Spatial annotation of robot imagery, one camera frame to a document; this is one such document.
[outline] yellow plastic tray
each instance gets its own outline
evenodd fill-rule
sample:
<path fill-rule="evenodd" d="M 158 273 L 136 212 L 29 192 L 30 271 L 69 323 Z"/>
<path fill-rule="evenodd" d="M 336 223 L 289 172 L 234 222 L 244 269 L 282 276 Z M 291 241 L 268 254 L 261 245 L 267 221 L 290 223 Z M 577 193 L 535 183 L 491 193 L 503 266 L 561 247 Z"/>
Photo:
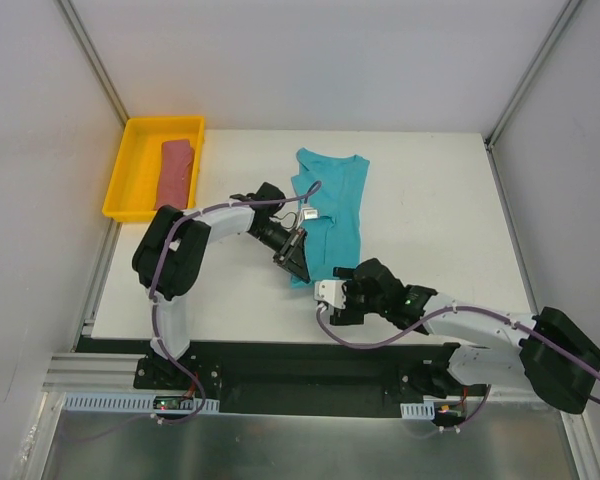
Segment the yellow plastic tray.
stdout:
<path fill-rule="evenodd" d="M 187 138 L 194 149 L 187 208 L 195 205 L 204 117 L 139 117 L 127 121 L 102 213 L 118 222 L 148 222 L 162 162 L 162 143 Z"/>

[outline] red cloth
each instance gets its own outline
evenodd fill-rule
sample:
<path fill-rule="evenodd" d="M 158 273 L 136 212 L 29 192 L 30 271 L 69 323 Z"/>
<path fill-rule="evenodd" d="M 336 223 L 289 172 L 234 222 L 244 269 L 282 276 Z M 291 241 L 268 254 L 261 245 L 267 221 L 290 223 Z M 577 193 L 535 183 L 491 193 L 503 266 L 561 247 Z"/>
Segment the red cloth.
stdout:
<path fill-rule="evenodd" d="M 156 194 L 156 210 L 163 205 L 187 208 L 192 171 L 193 149 L 189 140 L 171 140 L 162 144 L 162 167 Z"/>

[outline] grey wall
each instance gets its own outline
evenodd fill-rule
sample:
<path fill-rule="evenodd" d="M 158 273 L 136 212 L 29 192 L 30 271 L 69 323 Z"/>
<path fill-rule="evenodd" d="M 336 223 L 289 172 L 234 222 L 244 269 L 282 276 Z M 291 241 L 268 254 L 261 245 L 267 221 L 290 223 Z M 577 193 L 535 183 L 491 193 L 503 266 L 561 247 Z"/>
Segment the grey wall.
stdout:
<path fill-rule="evenodd" d="M 54 3 L 0 2 L 0 479 L 75 333 L 120 134 Z"/>
<path fill-rule="evenodd" d="M 600 346 L 600 0 L 585 3 L 496 161 L 540 305 Z M 588 410 L 600 442 L 600 407 Z"/>
<path fill-rule="evenodd" d="M 131 116 L 486 134 L 565 0 L 76 0 Z"/>

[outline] metal frame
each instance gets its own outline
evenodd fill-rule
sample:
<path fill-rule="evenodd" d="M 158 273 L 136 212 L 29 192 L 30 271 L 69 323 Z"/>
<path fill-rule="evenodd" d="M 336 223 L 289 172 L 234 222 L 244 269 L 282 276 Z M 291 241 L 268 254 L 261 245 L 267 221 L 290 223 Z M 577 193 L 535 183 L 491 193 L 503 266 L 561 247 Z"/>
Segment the metal frame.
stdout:
<path fill-rule="evenodd" d="M 110 102 L 120 123 L 124 126 L 129 119 L 127 110 L 98 55 L 73 2 L 71 0 L 54 0 L 54 2 L 59 7 L 62 16 L 67 22 L 68 28 L 71 30 L 83 51 L 85 59 L 91 66 L 96 79 L 103 89 L 104 95 Z M 494 159 L 493 147 L 510 123 L 512 116 L 520 103 L 524 100 L 529 89 L 532 87 L 535 78 L 537 78 L 542 67 L 554 52 L 556 45 L 569 25 L 573 22 L 584 2 L 585 0 L 566 1 L 538 52 L 533 57 L 529 67 L 516 86 L 512 97 L 500 115 L 486 142 L 486 149 L 489 154 L 494 181 L 502 202 L 502 208 L 509 228 L 516 258 L 520 266 L 525 290 L 529 298 L 529 303 L 534 311 L 537 311 L 537 303 L 529 282 L 524 258 L 520 251 L 515 222 L 507 201 L 506 191 L 498 173 L 497 158 Z M 81 338 L 90 335 L 93 320 L 97 312 L 106 276 L 108 274 L 109 264 L 115 251 L 118 233 L 119 225 L 112 221 L 107 229 L 99 252 L 98 262 L 89 288 L 89 294 L 80 317 L 82 323 L 77 331 L 74 347 L 78 345 L 78 341 Z M 141 357 L 142 356 L 138 354 L 66 353 L 54 355 L 43 385 L 43 390 L 45 392 L 43 393 L 39 415 L 34 425 L 35 435 L 32 439 L 30 449 L 28 450 L 28 460 L 26 464 L 23 465 L 21 475 L 18 475 L 18 478 L 33 480 L 41 477 L 51 448 L 51 442 L 59 419 L 61 406 L 64 403 L 65 391 L 135 391 L 132 387 L 133 378 L 137 361 Z M 537 401 L 537 398 L 534 396 L 508 394 L 506 390 L 495 392 L 493 397 L 494 401 L 498 402 L 510 401 L 533 403 Z M 583 479 L 600 478 L 599 450 L 591 433 L 586 413 L 583 416 L 563 414 L 562 420 L 578 474 Z"/>

